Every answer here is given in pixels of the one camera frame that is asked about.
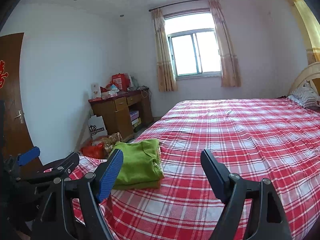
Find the brown wooden desk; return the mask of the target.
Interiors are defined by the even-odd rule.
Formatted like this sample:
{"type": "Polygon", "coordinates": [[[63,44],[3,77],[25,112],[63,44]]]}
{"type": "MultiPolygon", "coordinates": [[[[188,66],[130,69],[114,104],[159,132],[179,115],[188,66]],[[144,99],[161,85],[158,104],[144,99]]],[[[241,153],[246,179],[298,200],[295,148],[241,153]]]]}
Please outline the brown wooden desk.
{"type": "Polygon", "coordinates": [[[89,100],[93,114],[102,116],[108,134],[119,132],[124,141],[135,136],[130,113],[138,111],[143,127],[153,122],[150,92],[147,87],[121,92],[108,99],[89,100]]]}

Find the white paper bag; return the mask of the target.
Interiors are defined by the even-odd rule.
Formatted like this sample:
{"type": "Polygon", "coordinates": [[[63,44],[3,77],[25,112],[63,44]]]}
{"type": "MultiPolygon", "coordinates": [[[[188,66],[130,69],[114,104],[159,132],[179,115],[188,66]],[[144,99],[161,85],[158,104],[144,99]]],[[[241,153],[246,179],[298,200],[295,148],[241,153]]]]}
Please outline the white paper bag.
{"type": "Polygon", "coordinates": [[[88,128],[93,140],[108,135],[102,116],[91,116],[88,120],[88,128]]]}

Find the wooden headboard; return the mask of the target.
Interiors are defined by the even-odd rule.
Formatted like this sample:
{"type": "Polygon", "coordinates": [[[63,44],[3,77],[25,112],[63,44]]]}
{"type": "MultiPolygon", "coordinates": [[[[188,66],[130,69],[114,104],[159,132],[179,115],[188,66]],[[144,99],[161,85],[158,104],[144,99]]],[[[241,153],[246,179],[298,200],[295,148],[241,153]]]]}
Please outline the wooden headboard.
{"type": "Polygon", "coordinates": [[[295,79],[292,86],[289,89],[288,94],[298,88],[304,81],[310,83],[313,90],[319,94],[320,92],[320,62],[315,62],[308,65],[295,79]]]}

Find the brown wooden door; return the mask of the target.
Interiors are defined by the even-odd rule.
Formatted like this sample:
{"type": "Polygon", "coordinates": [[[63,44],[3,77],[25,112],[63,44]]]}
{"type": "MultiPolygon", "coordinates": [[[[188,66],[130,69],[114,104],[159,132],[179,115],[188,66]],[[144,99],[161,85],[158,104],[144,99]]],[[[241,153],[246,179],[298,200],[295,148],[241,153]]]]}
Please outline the brown wooden door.
{"type": "Polygon", "coordinates": [[[1,37],[1,100],[4,101],[3,157],[23,154],[33,148],[22,108],[20,56],[24,33],[1,37]]]}

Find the left beige curtain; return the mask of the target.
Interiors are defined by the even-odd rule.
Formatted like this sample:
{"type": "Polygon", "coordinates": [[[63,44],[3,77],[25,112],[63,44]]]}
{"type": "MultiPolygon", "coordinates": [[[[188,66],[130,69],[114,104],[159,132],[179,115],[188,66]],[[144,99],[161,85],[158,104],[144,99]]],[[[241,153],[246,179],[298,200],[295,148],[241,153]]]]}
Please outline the left beige curtain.
{"type": "Polygon", "coordinates": [[[153,10],[151,16],[155,32],[158,89],[160,92],[173,92],[177,90],[177,84],[165,33],[164,16],[161,9],[153,10]]]}

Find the patterned pillow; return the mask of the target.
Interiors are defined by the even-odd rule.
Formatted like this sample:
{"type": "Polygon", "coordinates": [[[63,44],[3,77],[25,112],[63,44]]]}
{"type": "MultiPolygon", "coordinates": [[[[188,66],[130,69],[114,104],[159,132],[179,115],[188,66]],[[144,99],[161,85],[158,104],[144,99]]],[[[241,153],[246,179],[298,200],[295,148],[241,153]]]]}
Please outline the patterned pillow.
{"type": "Polygon", "coordinates": [[[306,80],[293,90],[288,98],[305,109],[319,110],[319,95],[306,80]]]}

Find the red gift bag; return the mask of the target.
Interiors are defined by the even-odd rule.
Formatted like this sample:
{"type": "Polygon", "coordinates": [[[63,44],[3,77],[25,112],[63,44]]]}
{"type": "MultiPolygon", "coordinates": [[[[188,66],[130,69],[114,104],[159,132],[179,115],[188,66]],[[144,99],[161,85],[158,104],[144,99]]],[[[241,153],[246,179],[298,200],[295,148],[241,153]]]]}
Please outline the red gift bag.
{"type": "Polygon", "coordinates": [[[122,91],[127,92],[128,88],[131,86],[131,81],[127,73],[119,73],[112,76],[112,83],[122,91]]]}

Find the red plaid bed sheet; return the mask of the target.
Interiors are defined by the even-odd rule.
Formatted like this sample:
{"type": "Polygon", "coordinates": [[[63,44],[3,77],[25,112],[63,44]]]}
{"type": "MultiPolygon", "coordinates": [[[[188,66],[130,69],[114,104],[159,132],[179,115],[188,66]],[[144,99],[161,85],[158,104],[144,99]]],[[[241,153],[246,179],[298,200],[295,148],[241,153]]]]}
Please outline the red plaid bed sheet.
{"type": "Polygon", "coordinates": [[[288,98],[177,103],[139,140],[158,139],[159,189],[117,191],[101,203],[115,239],[208,239],[223,210],[200,164],[204,149],[242,178],[272,181],[293,239],[319,217],[319,111],[288,98]]]}

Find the window with green frame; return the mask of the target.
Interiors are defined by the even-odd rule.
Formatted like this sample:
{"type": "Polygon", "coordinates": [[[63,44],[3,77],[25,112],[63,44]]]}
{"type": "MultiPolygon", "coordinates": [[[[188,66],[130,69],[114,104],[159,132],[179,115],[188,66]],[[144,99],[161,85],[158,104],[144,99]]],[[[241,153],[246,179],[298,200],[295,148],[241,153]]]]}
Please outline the window with green frame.
{"type": "Polygon", "coordinates": [[[208,10],[168,16],[164,23],[178,79],[221,76],[216,27],[208,10]]]}

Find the green knitted sweater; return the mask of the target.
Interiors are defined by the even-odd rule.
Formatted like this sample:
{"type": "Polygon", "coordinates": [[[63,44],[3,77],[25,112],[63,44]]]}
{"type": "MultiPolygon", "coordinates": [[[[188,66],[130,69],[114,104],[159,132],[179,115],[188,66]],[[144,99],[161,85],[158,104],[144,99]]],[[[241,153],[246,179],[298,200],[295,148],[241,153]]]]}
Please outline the green knitted sweater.
{"type": "Polygon", "coordinates": [[[113,186],[115,190],[158,189],[164,178],[159,140],[135,143],[117,142],[115,150],[123,152],[124,160],[113,186]]]}

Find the beige curtain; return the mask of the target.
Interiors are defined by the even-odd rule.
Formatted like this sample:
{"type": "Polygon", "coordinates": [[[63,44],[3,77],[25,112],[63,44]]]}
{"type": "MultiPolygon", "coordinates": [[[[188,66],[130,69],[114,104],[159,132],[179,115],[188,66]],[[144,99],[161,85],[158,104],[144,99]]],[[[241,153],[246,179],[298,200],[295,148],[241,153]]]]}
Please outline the beige curtain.
{"type": "Polygon", "coordinates": [[[219,0],[208,0],[221,58],[222,87],[241,87],[239,62],[219,0]]]}
{"type": "Polygon", "coordinates": [[[161,9],[153,10],[151,16],[155,32],[158,89],[160,92],[173,92],[177,90],[177,84],[165,33],[164,16],[161,9]]]}

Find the right beige curtain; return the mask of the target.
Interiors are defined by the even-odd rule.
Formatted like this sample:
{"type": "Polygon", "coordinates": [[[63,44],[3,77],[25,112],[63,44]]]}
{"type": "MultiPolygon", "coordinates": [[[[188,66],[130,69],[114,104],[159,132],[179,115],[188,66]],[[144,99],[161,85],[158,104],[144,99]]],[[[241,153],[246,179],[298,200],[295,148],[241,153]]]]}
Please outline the right beige curtain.
{"type": "Polygon", "coordinates": [[[208,0],[221,58],[222,87],[241,87],[239,62],[219,0],[208,0]]]}

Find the yellow curtain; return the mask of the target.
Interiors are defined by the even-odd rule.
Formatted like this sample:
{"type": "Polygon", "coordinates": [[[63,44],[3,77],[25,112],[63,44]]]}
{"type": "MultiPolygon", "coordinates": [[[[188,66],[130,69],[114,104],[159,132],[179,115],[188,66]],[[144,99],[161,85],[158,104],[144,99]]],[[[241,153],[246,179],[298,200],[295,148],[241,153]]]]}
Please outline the yellow curtain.
{"type": "Polygon", "coordinates": [[[319,22],[304,0],[287,0],[300,29],[308,64],[319,62],[319,22]]]}

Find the red plastic bag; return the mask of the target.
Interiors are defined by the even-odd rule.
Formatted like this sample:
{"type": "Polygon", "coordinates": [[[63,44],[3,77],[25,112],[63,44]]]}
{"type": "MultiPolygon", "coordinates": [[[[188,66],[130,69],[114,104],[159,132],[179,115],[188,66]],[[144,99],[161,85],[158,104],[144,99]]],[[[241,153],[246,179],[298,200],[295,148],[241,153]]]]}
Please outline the red plastic bag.
{"type": "Polygon", "coordinates": [[[104,144],[101,142],[97,145],[84,146],[80,149],[82,155],[95,159],[104,159],[104,144]]]}

